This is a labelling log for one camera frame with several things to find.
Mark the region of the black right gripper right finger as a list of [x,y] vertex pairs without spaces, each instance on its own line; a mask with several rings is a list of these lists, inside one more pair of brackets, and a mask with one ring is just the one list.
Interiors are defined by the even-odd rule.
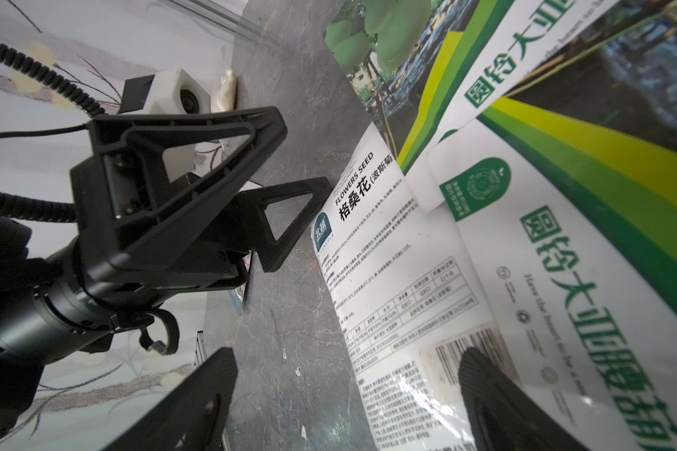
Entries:
[[584,450],[476,348],[462,356],[458,378],[479,450]]

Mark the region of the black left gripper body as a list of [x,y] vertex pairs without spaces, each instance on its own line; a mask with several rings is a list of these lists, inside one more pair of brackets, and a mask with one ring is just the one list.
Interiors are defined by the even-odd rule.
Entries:
[[247,247],[205,237],[167,264],[157,264],[154,252],[147,262],[135,267],[120,267],[109,261],[112,256],[97,240],[78,240],[82,287],[106,307],[158,306],[178,294],[235,289],[248,277],[244,265]]

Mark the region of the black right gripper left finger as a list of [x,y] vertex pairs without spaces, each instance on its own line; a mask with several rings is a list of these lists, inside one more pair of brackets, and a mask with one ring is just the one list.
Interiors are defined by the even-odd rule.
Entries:
[[219,349],[105,448],[209,450],[226,426],[238,374],[233,349]]

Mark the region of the white flower seed packet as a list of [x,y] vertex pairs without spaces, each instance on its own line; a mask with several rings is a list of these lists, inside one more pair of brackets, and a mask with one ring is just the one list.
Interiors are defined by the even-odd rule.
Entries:
[[476,449],[461,358],[515,367],[451,213],[423,212],[374,126],[311,232],[376,447]]
[[246,312],[248,299],[247,293],[250,284],[250,278],[252,273],[252,260],[254,253],[249,253],[246,257],[243,258],[244,268],[246,269],[246,281],[243,285],[240,285],[238,288],[233,289],[229,292],[229,297],[231,297],[231,302],[234,305],[234,308],[239,316],[244,315]]

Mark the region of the small green gourd seed packet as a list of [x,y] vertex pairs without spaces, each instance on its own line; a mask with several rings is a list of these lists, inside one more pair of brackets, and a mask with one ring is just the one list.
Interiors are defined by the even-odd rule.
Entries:
[[677,450],[677,1],[609,2],[431,166],[536,402]]

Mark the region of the large green gourd seed packet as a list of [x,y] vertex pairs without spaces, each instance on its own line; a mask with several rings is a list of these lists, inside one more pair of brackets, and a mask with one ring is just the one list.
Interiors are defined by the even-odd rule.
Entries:
[[417,203],[443,203],[433,150],[611,8],[609,1],[347,1],[323,39]]

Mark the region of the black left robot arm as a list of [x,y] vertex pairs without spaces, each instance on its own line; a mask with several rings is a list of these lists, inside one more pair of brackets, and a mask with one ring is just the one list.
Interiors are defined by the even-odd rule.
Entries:
[[274,107],[218,114],[97,116],[73,202],[0,192],[0,439],[46,366],[107,351],[116,334],[171,355],[170,298],[246,283],[257,254],[276,272],[327,201],[327,178],[247,189],[278,149]]

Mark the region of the bag of cream gloves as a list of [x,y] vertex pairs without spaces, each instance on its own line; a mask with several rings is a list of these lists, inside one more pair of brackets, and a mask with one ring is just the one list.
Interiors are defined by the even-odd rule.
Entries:
[[211,112],[224,113],[235,109],[238,79],[233,70],[225,71],[214,83]]

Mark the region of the aluminium corner frame post left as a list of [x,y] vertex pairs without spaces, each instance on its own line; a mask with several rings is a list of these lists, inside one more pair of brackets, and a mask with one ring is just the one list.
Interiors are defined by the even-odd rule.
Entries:
[[243,19],[242,15],[233,9],[222,6],[219,1],[206,0],[169,0],[169,5],[223,28],[227,32],[247,39],[254,39],[261,35],[261,30],[252,22]]

